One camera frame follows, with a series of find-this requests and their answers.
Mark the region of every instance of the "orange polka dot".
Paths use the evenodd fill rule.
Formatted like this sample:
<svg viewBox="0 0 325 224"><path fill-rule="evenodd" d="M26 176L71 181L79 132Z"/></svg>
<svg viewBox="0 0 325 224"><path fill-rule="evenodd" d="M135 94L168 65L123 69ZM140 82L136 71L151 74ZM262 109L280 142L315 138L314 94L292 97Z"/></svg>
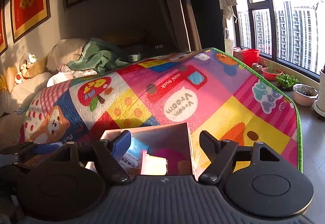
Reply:
<svg viewBox="0 0 325 224"><path fill-rule="evenodd" d="M135 110L133 111L133 113L134 113L134 115L135 115L137 118L139 118L139 117L142 116L142 111L141 111L141 109L135 109Z"/></svg>
<svg viewBox="0 0 325 224"><path fill-rule="evenodd" d="M122 111L120 109L116 108L116 109L114 109L114 114L116 116L120 116L122 114Z"/></svg>
<svg viewBox="0 0 325 224"><path fill-rule="evenodd" d="M131 121L130 121L130 120L124 120L124 121L123 121L123 127L124 127L124 128L129 128L129 127L131 127Z"/></svg>
<svg viewBox="0 0 325 224"><path fill-rule="evenodd" d="M124 99L124 104L130 106L132 104L132 98L129 96Z"/></svg>

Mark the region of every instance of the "red pot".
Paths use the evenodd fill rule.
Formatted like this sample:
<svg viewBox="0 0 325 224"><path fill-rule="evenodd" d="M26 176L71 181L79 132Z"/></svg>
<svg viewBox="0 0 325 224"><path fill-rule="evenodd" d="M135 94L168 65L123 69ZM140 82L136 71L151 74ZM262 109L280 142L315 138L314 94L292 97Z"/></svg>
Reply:
<svg viewBox="0 0 325 224"><path fill-rule="evenodd" d="M262 68L262 72L263 72L263 75L264 75L264 78L268 81L275 81L275 78L277 77L277 75L282 75L283 72L279 69L277 69L277 72L276 74L271 74L271 73L268 73L266 72L267 70L267 67L265 68Z"/></svg>

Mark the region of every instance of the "black disc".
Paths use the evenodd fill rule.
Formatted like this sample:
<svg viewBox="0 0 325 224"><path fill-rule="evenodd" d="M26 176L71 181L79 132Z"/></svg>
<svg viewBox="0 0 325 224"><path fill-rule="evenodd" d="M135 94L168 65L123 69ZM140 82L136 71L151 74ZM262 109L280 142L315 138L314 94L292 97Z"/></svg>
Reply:
<svg viewBox="0 0 325 224"><path fill-rule="evenodd" d="M40 220L68 220L95 207L105 183L95 172L68 162L51 162L32 170L17 187L18 201L28 215Z"/></svg>
<svg viewBox="0 0 325 224"><path fill-rule="evenodd" d="M313 197L309 179L292 166L264 162L231 174L224 192L234 206L263 218L288 218L302 213Z"/></svg>

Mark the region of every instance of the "tile floor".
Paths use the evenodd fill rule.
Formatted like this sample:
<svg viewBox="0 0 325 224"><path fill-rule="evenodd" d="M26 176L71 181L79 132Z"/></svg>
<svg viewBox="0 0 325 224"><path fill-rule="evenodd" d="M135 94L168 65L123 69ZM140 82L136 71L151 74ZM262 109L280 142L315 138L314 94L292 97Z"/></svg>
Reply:
<svg viewBox="0 0 325 224"><path fill-rule="evenodd" d="M315 224L325 223L325 119L313 108L297 104L303 135L303 173L314 186L314 197L305 215Z"/></svg>

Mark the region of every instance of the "green trim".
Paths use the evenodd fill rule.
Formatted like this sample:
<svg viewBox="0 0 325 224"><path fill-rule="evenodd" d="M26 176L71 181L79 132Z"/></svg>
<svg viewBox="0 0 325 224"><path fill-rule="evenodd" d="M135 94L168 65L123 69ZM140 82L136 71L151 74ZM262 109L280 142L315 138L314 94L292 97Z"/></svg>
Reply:
<svg viewBox="0 0 325 224"><path fill-rule="evenodd" d="M270 86L271 88L273 88L275 91L281 93L286 99L288 99L291 103L294 104L295 106L295 110L296 110L296 115L297 115L297 133L298 133L298 170L300 172L303 172L303 138L302 138L302 133L301 133L301 121L300 121L300 115L299 115L299 111L297 109L296 104L294 103L294 101L289 98L285 93L283 93L281 90L279 90L277 87L275 87L273 84L271 84L269 81L267 81L263 76L261 76L259 73L255 72L252 68L250 68L249 66L247 66L246 64L244 64L242 61L238 60L237 58L218 50L217 48L209 48L209 49L213 49L219 53L222 53L224 55L227 55L231 58L233 58L236 62L238 62L239 64L241 64L243 67L245 67L248 71L250 71L252 74L256 75L259 79L261 79L262 81L264 81L268 86Z"/></svg>

